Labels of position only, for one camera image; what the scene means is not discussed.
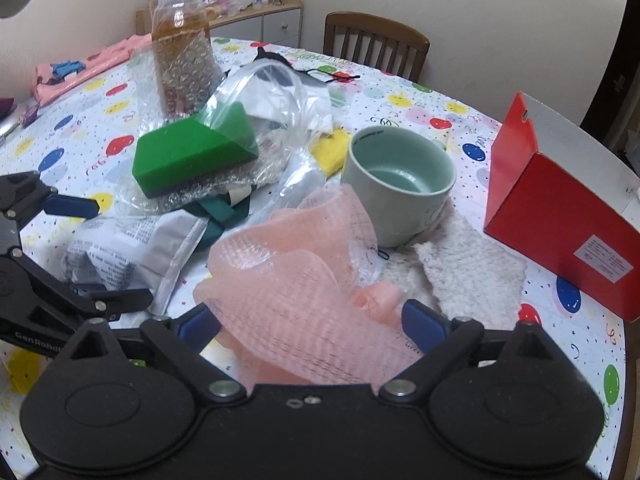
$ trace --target white label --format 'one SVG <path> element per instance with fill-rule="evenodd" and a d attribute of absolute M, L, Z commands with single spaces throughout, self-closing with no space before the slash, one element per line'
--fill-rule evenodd
<path fill-rule="evenodd" d="M 617 283 L 620 278 L 634 270 L 628 261 L 596 235 L 591 236 L 580 249 L 575 251 L 574 256 L 597 270 L 611 283 Z"/>

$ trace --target round table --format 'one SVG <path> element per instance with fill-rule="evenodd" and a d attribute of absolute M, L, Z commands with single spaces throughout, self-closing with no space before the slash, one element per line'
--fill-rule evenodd
<path fill-rule="evenodd" d="M 491 145 L 500 123 L 424 86 L 349 61 L 302 49 L 226 38 L 214 38 L 212 44 L 224 70 L 251 62 L 256 48 L 265 46 L 285 56 L 297 69 L 319 68 L 329 73 L 360 75 L 360 79 L 347 84 L 329 85 L 340 125 L 348 132 L 372 124 L 404 126 L 439 140 L 458 170 L 452 191 L 454 206 L 474 228 L 482 230 Z M 42 110 L 34 124 L 0 148 L 2 172 L 38 169 L 42 180 L 56 186 L 60 193 L 95 198 L 101 211 L 108 214 L 113 208 L 118 177 L 130 171 L 138 125 L 135 83 L 129 64 L 123 64 Z M 40 214 L 22 231 L 24 251 L 49 272 L 59 275 L 63 252 L 77 225 L 74 219 Z M 171 316 L 193 306 L 193 288 L 207 275 L 204 263 L 205 255 L 201 254 L 183 269 L 170 304 Z M 607 478 L 625 420 L 624 325 L 596 301 L 578 294 L 580 310 L 571 314 L 562 306 L 564 298 L 558 294 L 556 276 L 528 260 L 520 317 L 542 323 L 602 400 L 606 424 L 589 465 L 601 478 Z M 227 370 L 234 366 L 233 357 L 220 348 L 208 351 L 215 354 L 218 366 Z M 35 358 L 26 352 L 6 344 L 2 345 L 2 357 L 14 376 L 25 367 L 37 371 L 44 366 L 42 359 L 34 362 Z M 635 390 L 635 373 L 632 375 L 628 386 Z M 8 376 L 4 382 L 6 387 L 0 396 L 0 448 L 10 466 L 25 473 L 34 462 L 21 435 L 17 413 L 23 398 L 21 392 L 29 385 L 22 381 L 16 386 L 16 381 L 9 382 Z M 631 404 L 632 412 L 635 403 Z M 617 463 L 626 462 L 628 456 L 627 431 L 625 428 L 625 445 L 620 446 Z M 616 464 L 622 471 L 624 466 Z"/>

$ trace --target pink mesh sponge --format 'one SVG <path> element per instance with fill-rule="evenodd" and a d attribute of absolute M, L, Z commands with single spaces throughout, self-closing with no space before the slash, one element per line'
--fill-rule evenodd
<path fill-rule="evenodd" d="M 400 330 L 402 293 L 376 273 L 376 235 L 350 186 L 323 188 L 297 209 L 213 245 L 198 284 L 238 354 L 239 380 L 380 385 L 417 361 Z"/>

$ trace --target yellow sponge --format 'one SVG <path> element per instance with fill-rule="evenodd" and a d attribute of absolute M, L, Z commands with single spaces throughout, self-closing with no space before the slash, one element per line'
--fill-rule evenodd
<path fill-rule="evenodd" d="M 327 177 L 342 169 L 350 140 L 350 134 L 342 128 L 338 128 L 328 136 L 320 137 L 311 147 L 311 155 L 314 156 Z"/>

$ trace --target wooden chair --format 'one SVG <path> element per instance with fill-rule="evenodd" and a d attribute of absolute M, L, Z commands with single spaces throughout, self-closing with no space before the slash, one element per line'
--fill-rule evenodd
<path fill-rule="evenodd" d="M 367 66 L 375 66 L 379 70 L 404 77 L 407 67 L 411 67 L 409 79 L 417 82 L 424 66 L 424 61 L 429 51 L 429 40 L 414 28 L 402 23 L 394 22 L 379 16 L 364 14 L 362 12 L 332 12 L 328 14 L 324 22 L 324 54 L 334 55 L 336 28 L 344 28 L 344 41 L 340 51 L 341 59 L 347 59 Z M 353 50 L 350 51 L 350 40 L 357 35 Z M 369 37 L 369 45 L 360 61 L 362 44 L 365 36 Z M 372 64 L 374 51 L 377 50 L 378 58 L 375 65 Z"/>

